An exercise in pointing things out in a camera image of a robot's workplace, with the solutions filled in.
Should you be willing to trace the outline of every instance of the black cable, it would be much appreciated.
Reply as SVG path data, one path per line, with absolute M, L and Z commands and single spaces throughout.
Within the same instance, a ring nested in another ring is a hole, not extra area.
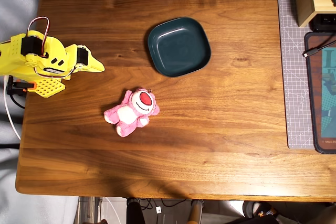
M 320 47 L 319 49 L 321 50 L 321 49 L 326 48 L 326 47 L 329 47 L 329 46 L 331 46 L 331 45 L 333 45 L 333 44 L 335 44 L 335 43 L 336 43 L 336 40 L 334 40 L 334 41 L 332 41 L 332 42 L 330 42 L 330 43 L 324 45 L 323 47 Z
M 178 205 L 178 204 L 180 204 L 180 203 L 182 203 L 182 202 L 185 202 L 187 199 L 184 199 L 184 200 L 181 200 L 181 201 L 179 201 L 179 202 L 177 202 L 177 203 L 175 203 L 175 204 L 173 204 L 173 205 L 171 205 L 171 206 L 167 206 L 164 202 L 163 202 L 163 199 L 161 199 L 161 201 L 162 201 L 162 204 L 165 206 L 165 207 L 175 207 L 176 205 Z
M 20 144 L 0 144 L 0 149 L 20 149 Z
M 148 201 L 148 204 L 147 204 L 147 206 L 141 206 L 141 210 L 145 210 L 145 209 L 151 210 L 151 209 L 153 209 L 153 205 L 151 203 L 151 198 L 146 198 L 146 200 Z
M 25 107 L 23 107 L 21 104 L 19 104 L 17 101 L 15 101 L 13 94 L 9 94 L 9 97 L 11 98 L 11 100 L 17 105 L 19 106 L 21 109 L 25 109 Z
M 153 201 L 154 201 L 154 204 L 155 204 L 155 212 L 156 212 L 157 204 L 156 204 L 155 200 L 153 200 Z M 159 215 L 158 215 L 158 213 L 156 213 L 156 224 L 158 224 L 157 223 L 158 220 L 159 220 Z
M 322 46 L 322 47 L 311 48 L 311 49 L 309 49 L 308 51 L 306 51 L 306 52 L 303 54 L 303 56 L 308 57 L 308 56 L 314 55 L 314 54 L 316 54 L 317 52 L 321 51 L 322 49 L 324 49 L 324 48 L 326 48 L 326 47 L 330 47 L 331 45 L 333 45 L 333 44 L 335 44 L 335 43 L 336 43 L 336 40 L 334 40 L 334 41 L 332 41 L 332 42 L 330 42 L 330 43 L 328 43 L 328 44 L 325 44 L 325 45 Z

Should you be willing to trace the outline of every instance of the white cable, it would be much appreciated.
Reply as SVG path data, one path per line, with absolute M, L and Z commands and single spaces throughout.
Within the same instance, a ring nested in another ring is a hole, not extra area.
M 118 214 L 117 214 L 117 211 L 115 210 L 115 208 L 114 208 L 114 206 L 112 205 L 111 201 L 110 201 L 107 197 L 105 197 L 105 196 L 104 196 L 104 198 L 107 199 L 107 201 L 110 203 L 111 207 L 113 208 L 113 210 L 114 210 L 114 212 L 115 212 L 115 215 L 116 215 L 117 218 L 118 218 L 118 222 L 119 222 L 119 224 L 121 224 L 120 219 L 119 219 L 119 216 L 118 216 Z
M 7 116 L 9 119 L 9 122 L 13 128 L 13 131 L 15 132 L 16 136 L 21 140 L 20 135 L 17 133 L 15 126 L 13 124 L 12 118 L 10 116 L 9 110 L 8 110 L 8 106 L 7 106 L 7 100 L 6 100 L 6 89 L 7 89 L 7 83 L 8 83 L 8 78 L 9 76 L 4 76 L 4 101 L 5 101 L 5 108 L 6 108 L 6 112 L 7 112 Z

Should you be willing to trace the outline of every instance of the dark green bowl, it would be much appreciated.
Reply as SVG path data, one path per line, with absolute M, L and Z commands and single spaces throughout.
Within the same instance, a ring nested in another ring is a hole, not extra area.
M 211 49 L 205 32 L 192 18 L 177 18 L 156 26 L 148 47 L 158 72 L 178 77 L 203 68 Z

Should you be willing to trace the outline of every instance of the cutting mat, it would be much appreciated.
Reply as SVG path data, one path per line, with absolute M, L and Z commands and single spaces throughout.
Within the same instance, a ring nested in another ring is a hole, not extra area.
M 314 149 L 304 37 L 309 25 L 299 28 L 295 0 L 278 0 L 282 74 L 284 77 L 288 147 Z

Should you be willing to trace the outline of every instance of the pink teddy bear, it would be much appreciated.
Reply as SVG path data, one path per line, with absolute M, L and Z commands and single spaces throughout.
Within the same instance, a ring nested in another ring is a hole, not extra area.
M 126 91 L 121 104 L 106 110 L 104 118 L 108 123 L 117 124 L 118 135 L 125 137 L 137 127 L 145 127 L 149 123 L 149 116 L 157 115 L 159 111 L 151 90 L 139 88 L 134 93 Z

